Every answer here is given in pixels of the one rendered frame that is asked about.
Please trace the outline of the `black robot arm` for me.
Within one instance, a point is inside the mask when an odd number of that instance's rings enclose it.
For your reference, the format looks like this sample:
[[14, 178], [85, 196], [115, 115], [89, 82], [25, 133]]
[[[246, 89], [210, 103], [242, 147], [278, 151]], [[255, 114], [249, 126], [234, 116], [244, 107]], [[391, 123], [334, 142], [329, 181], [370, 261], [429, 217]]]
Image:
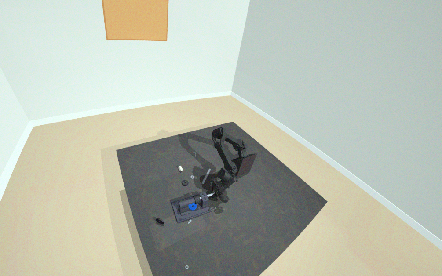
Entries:
[[[231, 186], [235, 181], [237, 182], [238, 179], [237, 176], [232, 175], [237, 172], [237, 166], [230, 160], [224, 147], [224, 141], [232, 144], [235, 151], [238, 150], [239, 159], [249, 156], [247, 155], [246, 151], [248, 146], [243, 140], [235, 139], [231, 135], [227, 134], [226, 129], [223, 127], [213, 130], [212, 139], [214, 141], [214, 147], [218, 150], [221, 160], [224, 163], [224, 167], [221, 167], [221, 170], [219, 170], [217, 173], [217, 177], [219, 177], [221, 180], [214, 180], [211, 186], [214, 188], [214, 190], [222, 191], [225, 186], [225, 184], [221, 183], [222, 180], [224, 180], [227, 185]], [[217, 142], [216, 139], [220, 139], [220, 141]]]

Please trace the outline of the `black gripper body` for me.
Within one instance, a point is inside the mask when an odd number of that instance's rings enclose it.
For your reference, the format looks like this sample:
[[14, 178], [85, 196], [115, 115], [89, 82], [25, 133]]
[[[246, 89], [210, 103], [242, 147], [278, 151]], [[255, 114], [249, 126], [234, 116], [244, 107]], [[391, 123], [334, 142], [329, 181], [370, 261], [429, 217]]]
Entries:
[[[209, 180], [210, 180], [210, 182], [213, 182], [214, 180], [217, 180], [217, 179], [214, 178], [214, 177], [211, 177], [211, 178], [209, 178]], [[227, 203], [228, 202], [228, 198], [227, 198], [227, 196], [225, 194], [223, 194], [223, 192], [225, 192], [225, 189], [229, 188], [230, 186], [227, 185], [227, 183], [224, 180], [222, 180], [221, 183], [225, 184], [225, 186], [224, 186], [223, 190], [222, 191], [218, 191], [217, 194], [219, 195], [219, 198], [220, 198], [220, 200], [222, 202]]]

